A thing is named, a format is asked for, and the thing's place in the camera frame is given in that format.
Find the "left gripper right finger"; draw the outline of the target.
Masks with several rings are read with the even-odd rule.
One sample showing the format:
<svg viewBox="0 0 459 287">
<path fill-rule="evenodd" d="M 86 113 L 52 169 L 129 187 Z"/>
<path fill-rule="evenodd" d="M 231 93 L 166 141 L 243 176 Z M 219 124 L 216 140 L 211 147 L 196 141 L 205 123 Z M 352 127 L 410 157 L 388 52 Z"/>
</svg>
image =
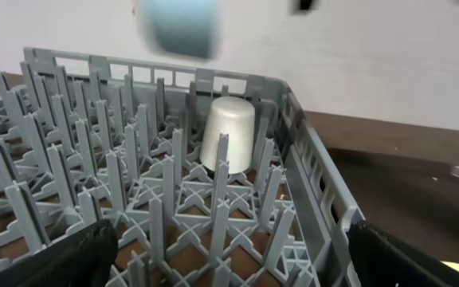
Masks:
<svg viewBox="0 0 459 287">
<path fill-rule="evenodd" d="M 347 232 L 362 286 L 459 286 L 459 272 L 366 221 Z"/>
</svg>

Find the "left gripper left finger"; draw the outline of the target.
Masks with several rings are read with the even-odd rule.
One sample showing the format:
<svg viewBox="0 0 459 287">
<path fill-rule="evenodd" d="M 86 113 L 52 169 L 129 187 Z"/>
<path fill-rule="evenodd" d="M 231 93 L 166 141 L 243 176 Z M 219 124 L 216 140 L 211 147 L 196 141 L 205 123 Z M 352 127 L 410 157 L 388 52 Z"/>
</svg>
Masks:
<svg viewBox="0 0 459 287">
<path fill-rule="evenodd" d="M 101 219 L 0 272 L 0 287 L 101 287 L 117 254 L 116 229 Z"/>
</svg>

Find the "white plastic cup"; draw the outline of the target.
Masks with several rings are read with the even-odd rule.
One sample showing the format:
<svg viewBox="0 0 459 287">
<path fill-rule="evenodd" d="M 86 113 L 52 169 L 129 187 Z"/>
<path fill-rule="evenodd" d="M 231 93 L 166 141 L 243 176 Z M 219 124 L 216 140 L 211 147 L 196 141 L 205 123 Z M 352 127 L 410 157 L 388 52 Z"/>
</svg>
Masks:
<svg viewBox="0 0 459 287">
<path fill-rule="evenodd" d="M 221 134 L 229 136 L 226 159 L 229 173 L 247 170 L 252 163 L 255 107 L 239 97 L 222 96 L 211 103 L 202 139 L 199 158 L 215 171 L 218 141 Z"/>
</svg>

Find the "light blue bowl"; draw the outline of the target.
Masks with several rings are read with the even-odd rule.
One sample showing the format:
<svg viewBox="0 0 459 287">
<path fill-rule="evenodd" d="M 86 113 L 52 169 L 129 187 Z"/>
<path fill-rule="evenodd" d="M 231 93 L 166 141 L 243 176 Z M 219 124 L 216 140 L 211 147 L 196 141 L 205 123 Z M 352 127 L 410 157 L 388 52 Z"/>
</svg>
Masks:
<svg viewBox="0 0 459 287">
<path fill-rule="evenodd" d="M 135 0 L 132 11 L 141 42 L 151 51 L 207 61 L 218 47 L 218 0 Z"/>
</svg>

